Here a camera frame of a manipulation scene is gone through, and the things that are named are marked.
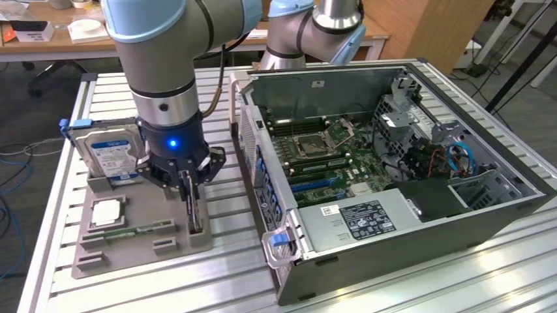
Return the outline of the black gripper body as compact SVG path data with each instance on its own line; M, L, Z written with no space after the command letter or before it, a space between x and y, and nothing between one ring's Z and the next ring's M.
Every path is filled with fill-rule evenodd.
M186 122L174 126L156 126L144 120L141 121L140 131L147 152L145 157L139 162L175 162L184 188L187 188L188 183L183 178L183 173L186 171L195 173L208 155L202 119L203 115L198 112Z

